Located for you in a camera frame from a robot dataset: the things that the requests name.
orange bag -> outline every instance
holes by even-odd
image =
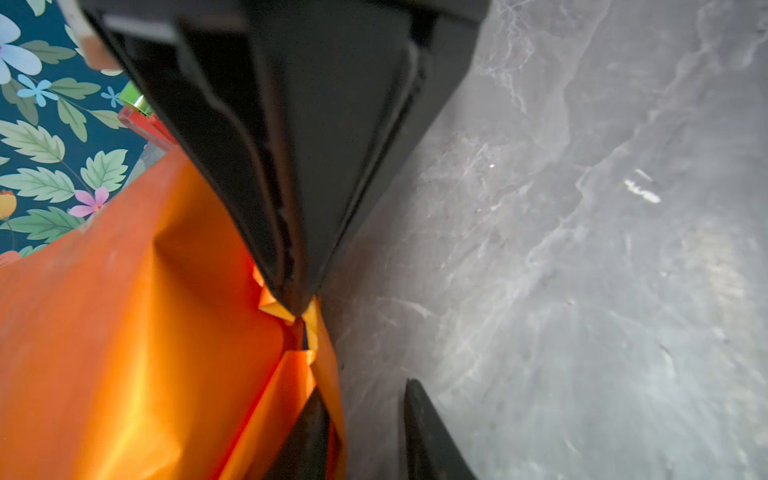
[[[287,326],[222,203],[171,151],[95,218],[0,268],[0,478],[260,478],[317,388],[346,437],[319,308]]]

floral fabric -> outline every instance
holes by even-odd
[[[51,2],[0,6],[0,266],[101,209],[146,143],[118,120],[127,77],[91,70]]]

green cap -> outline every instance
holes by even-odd
[[[123,91],[120,92],[118,98],[124,104],[132,106],[144,115],[150,116],[154,111],[152,105],[149,104],[149,102],[144,98],[144,96],[141,94],[139,89],[136,88],[136,85],[134,85],[134,82],[132,81],[129,81],[128,84],[125,85],[125,88],[123,88]]]

white flower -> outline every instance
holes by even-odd
[[[37,75],[43,69],[40,59],[29,50],[8,45],[18,40],[22,31],[5,15],[0,14],[0,85],[11,81],[11,71],[8,65],[27,75]]]

dark blue floral background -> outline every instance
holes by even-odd
[[[86,221],[146,141],[118,120],[127,77],[91,70],[51,0],[0,7],[0,265]]]

